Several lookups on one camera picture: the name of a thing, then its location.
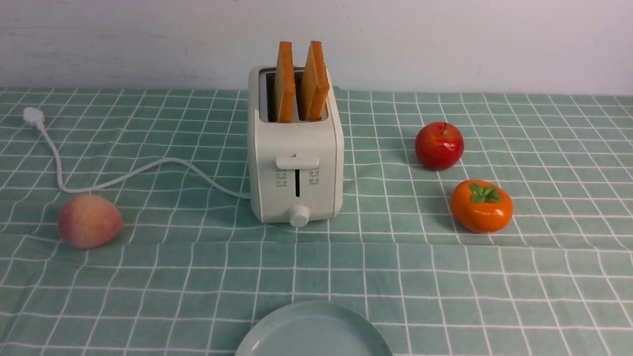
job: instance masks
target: toaster lever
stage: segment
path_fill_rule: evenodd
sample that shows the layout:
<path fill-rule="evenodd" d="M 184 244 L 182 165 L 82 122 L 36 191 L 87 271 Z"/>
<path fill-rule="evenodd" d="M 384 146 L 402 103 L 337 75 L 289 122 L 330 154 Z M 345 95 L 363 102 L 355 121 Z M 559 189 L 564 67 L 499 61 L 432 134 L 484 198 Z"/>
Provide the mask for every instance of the toaster lever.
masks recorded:
<path fill-rule="evenodd" d="M 295 153 L 291 157 L 277 157 L 276 164 L 279 169 L 315 169 L 318 168 L 318 157 Z"/>

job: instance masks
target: peach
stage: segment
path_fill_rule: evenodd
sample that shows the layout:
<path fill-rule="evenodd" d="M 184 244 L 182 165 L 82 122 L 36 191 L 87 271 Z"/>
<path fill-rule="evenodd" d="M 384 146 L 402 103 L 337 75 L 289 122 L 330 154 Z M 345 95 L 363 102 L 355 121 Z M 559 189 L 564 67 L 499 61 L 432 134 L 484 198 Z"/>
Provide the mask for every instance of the peach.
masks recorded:
<path fill-rule="evenodd" d="M 57 228 L 64 242 L 90 250 L 114 240 L 123 231 L 123 219 L 108 200 L 95 194 L 81 194 L 61 208 Z"/>

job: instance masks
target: fake fruit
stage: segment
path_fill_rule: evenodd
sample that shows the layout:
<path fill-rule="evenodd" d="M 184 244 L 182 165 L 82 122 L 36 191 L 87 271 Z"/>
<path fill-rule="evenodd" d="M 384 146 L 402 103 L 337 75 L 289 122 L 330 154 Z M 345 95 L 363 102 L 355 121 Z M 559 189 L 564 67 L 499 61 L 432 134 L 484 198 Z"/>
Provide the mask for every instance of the fake fruit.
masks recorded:
<path fill-rule="evenodd" d="M 80 250 L 90 250 L 114 240 L 123 231 L 123 219 L 108 200 L 82 194 L 64 204 L 57 228 L 64 242 Z"/>
<path fill-rule="evenodd" d="M 451 211 L 468 230 L 487 234 L 506 227 L 514 207 L 510 195 L 503 189 L 490 182 L 469 179 L 455 187 Z"/>
<path fill-rule="evenodd" d="M 430 170 L 451 168 L 464 153 L 464 138 L 457 127 L 447 122 L 432 122 L 415 137 L 415 154 Z"/>

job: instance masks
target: apple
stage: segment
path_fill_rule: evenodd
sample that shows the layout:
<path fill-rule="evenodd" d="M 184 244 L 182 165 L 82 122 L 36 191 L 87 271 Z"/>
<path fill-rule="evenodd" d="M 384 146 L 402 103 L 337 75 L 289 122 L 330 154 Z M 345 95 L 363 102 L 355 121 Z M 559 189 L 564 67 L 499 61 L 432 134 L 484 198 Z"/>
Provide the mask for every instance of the apple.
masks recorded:
<path fill-rule="evenodd" d="M 460 130 L 447 122 L 432 122 L 415 137 L 415 155 L 430 170 L 451 168 L 464 153 Z"/>
<path fill-rule="evenodd" d="M 79 250 L 90 250 L 114 240 L 123 231 L 123 219 L 108 200 L 81 194 L 61 208 L 57 228 L 62 241 Z"/>

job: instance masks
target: power cord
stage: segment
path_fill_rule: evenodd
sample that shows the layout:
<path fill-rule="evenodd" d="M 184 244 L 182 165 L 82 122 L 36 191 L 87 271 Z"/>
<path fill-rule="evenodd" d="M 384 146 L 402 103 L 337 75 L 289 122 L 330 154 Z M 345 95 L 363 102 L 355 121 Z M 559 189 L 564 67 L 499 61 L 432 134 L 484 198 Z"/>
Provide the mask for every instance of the power cord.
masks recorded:
<path fill-rule="evenodd" d="M 161 165 L 163 163 L 179 163 L 181 165 L 184 165 L 188 168 L 190 168 L 191 170 L 193 170 L 195 173 L 199 174 L 202 178 L 204 178 L 207 182 L 209 182 L 209 184 L 211 184 L 214 188 L 216 188 L 219 191 L 222 191 L 224 193 L 227 193 L 229 195 L 235 196 L 236 198 L 242 198 L 242 199 L 250 199 L 251 196 L 248 194 L 241 194 L 241 193 L 236 193 L 234 191 L 228 190 L 227 188 L 222 187 L 221 185 L 217 184 L 213 179 L 211 179 L 208 175 L 204 174 L 203 171 L 201 171 L 200 169 L 198 169 L 196 166 L 194 166 L 191 162 L 185 161 L 185 160 L 181 160 L 179 158 L 162 158 L 160 160 L 156 160 L 150 164 L 147 164 L 141 168 L 138 168 L 136 170 L 133 170 L 119 178 L 113 179 L 112 181 L 109 182 L 105 182 L 105 183 L 101 183 L 101 184 L 97 184 L 95 186 L 89 187 L 89 188 L 80 188 L 80 189 L 71 189 L 71 188 L 67 188 L 66 185 L 63 182 L 62 179 L 62 174 L 61 174 L 61 158 L 60 158 L 60 153 L 57 150 L 57 147 L 55 147 L 55 144 L 53 143 L 53 140 L 51 140 L 51 138 L 48 136 L 48 133 L 46 132 L 46 128 L 44 126 L 44 113 L 41 110 L 38 110 L 36 108 L 25 108 L 23 111 L 23 117 L 24 117 L 24 121 L 35 127 L 37 130 L 39 130 L 42 135 L 44 136 L 44 139 L 46 139 L 46 142 L 48 143 L 49 147 L 51 148 L 51 150 L 53 151 L 53 156 L 55 157 L 55 163 L 57 166 L 57 185 L 60 187 L 60 189 L 66 193 L 87 193 L 90 191 L 95 191 L 95 190 L 99 190 L 99 189 L 103 189 L 109 186 L 112 186 L 116 183 L 119 182 L 123 182 L 125 179 L 131 178 L 143 171 L 146 171 L 148 169 L 151 169 L 157 165 Z"/>

